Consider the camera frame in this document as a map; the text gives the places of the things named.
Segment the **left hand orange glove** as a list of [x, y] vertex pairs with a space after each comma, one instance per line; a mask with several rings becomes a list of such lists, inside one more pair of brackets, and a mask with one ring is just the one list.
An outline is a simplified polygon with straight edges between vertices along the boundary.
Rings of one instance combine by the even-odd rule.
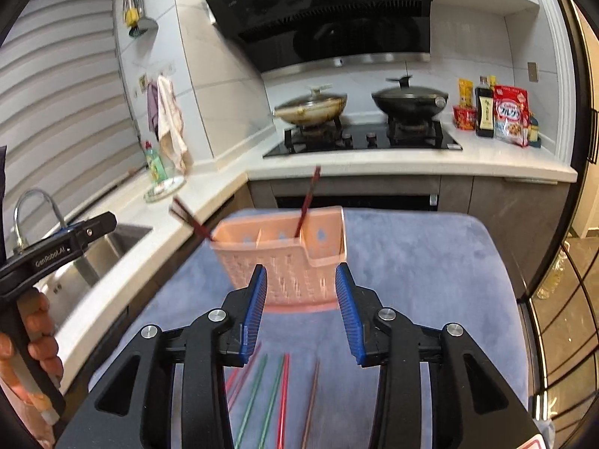
[[[30, 294], [25, 295], [24, 309], [27, 316], [23, 317], [23, 322], [30, 336], [27, 346], [30, 357], [59, 387], [64, 367], [58, 356], [59, 347], [54, 336], [55, 324], [50, 315], [49, 299], [36, 288], [32, 288]], [[53, 448], [56, 438], [53, 427], [44, 420], [39, 411], [40, 395], [33, 394], [19, 381], [11, 366], [11, 360], [15, 355], [12, 339], [1, 333], [1, 389], [40, 448]]]

